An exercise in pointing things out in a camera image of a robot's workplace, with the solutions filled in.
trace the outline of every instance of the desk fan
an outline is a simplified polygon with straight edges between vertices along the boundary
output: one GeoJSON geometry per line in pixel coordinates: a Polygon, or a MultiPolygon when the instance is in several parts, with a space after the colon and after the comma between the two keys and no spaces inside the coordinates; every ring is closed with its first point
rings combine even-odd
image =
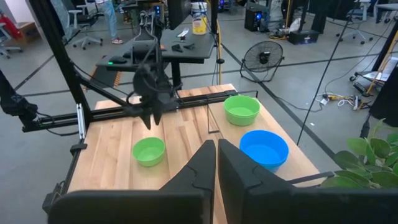
{"type": "Polygon", "coordinates": [[[282,62],[284,50],[278,43],[272,41],[263,41],[252,46],[244,55],[241,65],[241,77],[254,83],[271,82],[280,63],[282,62]],[[242,74],[243,67],[250,72],[267,72],[262,80],[253,80],[242,74]],[[275,68],[270,79],[265,80],[269,75],[269,70],[275,68]]]}

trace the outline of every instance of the plastic bowl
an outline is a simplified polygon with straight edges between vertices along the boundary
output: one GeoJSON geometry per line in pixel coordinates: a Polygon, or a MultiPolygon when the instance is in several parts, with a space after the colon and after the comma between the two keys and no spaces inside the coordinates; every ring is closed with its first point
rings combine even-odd
{"type": "Polygon", "coordinates": [[[276,172],[289,155],[289,147],[285,140],[275,133],[264,130],[246,133],[241,138],[239,148],[271,172],[276,172]]]}
{"type": "Polygon", "coordinates": [[[260,103],[248,96],[231,96],[224,102],[226,119],[237,126],[247,126],[254,122],[260,112],[260,103]]]}
{"type": "Polygon", "coordinates": [[[151,167],[162,162],[165,152],[165,144],[159,138],[145,138],[137,142],[132,155],[142,166],[151,167]]]}

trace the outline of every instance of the green bowl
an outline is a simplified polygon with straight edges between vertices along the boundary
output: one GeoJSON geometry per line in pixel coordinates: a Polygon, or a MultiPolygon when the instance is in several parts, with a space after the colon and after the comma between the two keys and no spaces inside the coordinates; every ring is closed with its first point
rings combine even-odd
{"type": "Polygon", "coordinates": [[[248,96],[231,96],[224,102],[226,119],[237,126],[252,124],[260,112],[260,103],[248,96]]]}
{"type": "Polygon", "coordinates": [[[132,155],[142,166],[151,167],[162,162],[165,148],[163,140],[155,137],[145,138],[134,145],[132,155]]]}

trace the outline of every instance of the fan grille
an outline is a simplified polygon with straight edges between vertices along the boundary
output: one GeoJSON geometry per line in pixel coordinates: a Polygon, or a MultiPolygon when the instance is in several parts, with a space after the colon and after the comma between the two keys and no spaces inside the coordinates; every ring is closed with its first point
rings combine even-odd
{"type": "Polygon", "coordinates": [[[251,47],[244,55],[244,67],[251,72],[265,72],[276,67],[283,57],[283,48],[278,43],[263,41],[251,47]],[[267,60],[260,61],[260,54],[267,55],[267,60]]]}

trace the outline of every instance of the butcher block tabletop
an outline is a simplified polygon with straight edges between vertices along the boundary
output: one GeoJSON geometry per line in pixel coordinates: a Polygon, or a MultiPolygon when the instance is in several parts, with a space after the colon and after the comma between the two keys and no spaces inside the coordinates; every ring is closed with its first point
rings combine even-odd
{"type": "MultiPolygon", "coordinates": [[[[234,90],[234,86],[218,85],[192,90],[180,90],[180,96],[197,96],[234,90]]],[[[96,109],[117,107],[113,101],[99,101],[96,109]]],[[[207,106],[182,109],[163,115],[160,124],[148,130],[140,118],[121,118],[91,123],[85,143],[87,149],[80,152],[68,192],[76,190],[158,190],[166,184],[196,153],[208,139],[227,139],[239,147],[241,137],[248,131],[264,129],[285,139],[289,145],[289,157],[276,175],[292,180],[319,174],[318,169],[304,155],[265,107],[261,106],[256,122],[238,127],[230,124],[223,103],[209,107],[210,131],[208,134],[207,106]],[[165,141],[166,154],[163,161],[154,167],[142,167],[132,157],[131,149],[136,142],[147,137],[158,137],[165,141]]],[[[301,183],[299,186],[319,184],[322,180],[301,183]]],[[[215,185],[214,223],[226,224],[218,174],[215,185]]]]}

